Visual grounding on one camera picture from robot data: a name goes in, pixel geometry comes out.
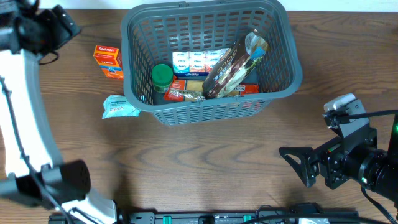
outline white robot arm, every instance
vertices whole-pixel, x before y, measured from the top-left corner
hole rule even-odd
[[[64,164],[40,95],[39,60],[77,35],[78,27],[60,6],[38,16],[28,16],[25,10],[16,1],[0,1],[0,18],[5,24],[0,27],[0,126],[8,177],[0,181],[0,196],[24,205],[55,208],[85,223],[116,223],[115,203],[91,188],[84,162]],[[33,27],[33,33],[27,33],[26,27]],[[20,40],[36,38],[35,32],[43,45]]]

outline basket rim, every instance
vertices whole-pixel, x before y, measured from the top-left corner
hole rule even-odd
[[[275,12],[279,14],[280,22],[282,24],[282,34],[286,38],[286,46],[287,46],[287,56],[289,60],[292,61],[292,72],[294,73],[294,80],[286,89],[278,92],[272,93],[257,93],[251,95],[244,95],[244,96],[236,96],[230,98],[217,98],[217,99],[210,99],[210,100],[203,100],[203,101],[196,101],[196,102],[176,102],[176,103],[169,103],[165,105],[147,105],[141,102],[135,94],[132,92],[132,81],[131,81],[131,68],[130,66],[126,66],[123,68],[124,72],[124,81],[123,81],[123,88],[124,88],[124,95],[126,96],[127,100],[132,104],[135,108],[155,113],[157,111],[163,110],[179,110],[184,108],[190,107],[198,107],[198,106],[215,106],[215,105],[225,105],[231,103],[241,103],[245,101],[254,101],[254,100],[273,100],[277,98],[284,98],[293,93],[295,93],[299,88],[303,80],[303,70],[299,61],[299,56],[297,54],[297,48],[293,37],[293,32],[289,24],[289,19],[287,12],[283,5],[278,0],[249,0],[249,1],[242,1],[242,0],[228,0],[225,4],[271,4]],[[122,38],[122,61],[124,65],[130,65],[130,55],[131,55],[131,48],[129,43],[130,33],[128,32],[128,27],[130,26],[132,20],[137,17],[140,13],[149,11],[151,9],[159,9],[163,8],[166,9],[178,9],[181,4],[187,4],[186,2],[168,2],[168,3],[155,3],[155,4],[142,4],[140,6],[136,6],[132,8],[123,18],[121,23],[121,36]],[[205,1],[205,2],[190,2],[188,3],[188,7],[208,7],[214,6],[216,4],[220,4],[220,1]]]

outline packet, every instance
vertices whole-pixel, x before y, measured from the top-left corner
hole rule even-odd
[[[219,58],[206,58],[206,72],[210,73],[219,60]]]
[[[105,112],[102,119],[115,118],[121,116],[138,116],[141,112],[133,107],[125,96],[110,95],[104,101]]]
[[[196,101],[204,100],[202,91],[203,81],[201,80],[176,80],[174,78],[169,90],[164,95],[165,100],[174,101]],[[259,93],[259,86],[256,84],[240,84],[226,96],[237,96]]]
[[[189,58],[189,72],[206,72],[206,58],[203,57],[191,57]]]
[[[206,57],[206,52],[205,51],[189,52],[189,57],[190,58],[205,58]]]
[[[220,57],[221,57],[221,49],[218,49],[218,50],[207,50],[206,51],[206,58],[218,58],[218,59],[220,59]]]
[[[233,91],[262,60],[267,49],[267,42],[256,30],[237,40],[207,76],[203,96],[221,98]]]
[[[223,56],[228,50],[229,50],[229,48],[221,49],[221,56]]]
[[[173,70],[176,74],[189,72],[188,52],[173,52]]]

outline green jar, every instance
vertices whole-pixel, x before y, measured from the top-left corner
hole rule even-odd
[[[173,70],[168,65],[158,64],[152,69],[152,82],[158,93],[165,93],[173,82]]]

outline wall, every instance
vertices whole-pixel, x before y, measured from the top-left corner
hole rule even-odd
[[[140,4],[173,0],[40,0],[41,8],[131,9]],[[288,11],[398,12],[398,0],[280,0]]]

